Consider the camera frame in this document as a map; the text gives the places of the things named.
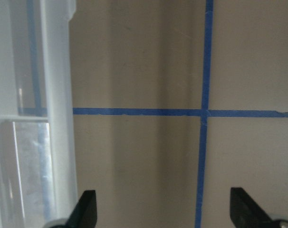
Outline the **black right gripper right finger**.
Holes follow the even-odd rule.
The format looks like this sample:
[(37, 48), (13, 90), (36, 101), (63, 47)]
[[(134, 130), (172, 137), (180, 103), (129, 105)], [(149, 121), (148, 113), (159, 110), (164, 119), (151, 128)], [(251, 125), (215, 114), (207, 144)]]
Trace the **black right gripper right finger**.
[(271, 219), (240, 187), (230, 189), (230, 219), (236, 228), (279, 228), (279, 220)]

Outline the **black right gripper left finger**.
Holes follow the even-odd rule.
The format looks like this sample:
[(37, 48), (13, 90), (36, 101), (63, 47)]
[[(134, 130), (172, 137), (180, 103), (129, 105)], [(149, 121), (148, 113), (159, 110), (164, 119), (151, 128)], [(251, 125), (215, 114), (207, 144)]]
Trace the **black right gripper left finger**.
[(66, 228), (95, 228), (97, 224), (96, 191), (86, 190), (65, 223)]

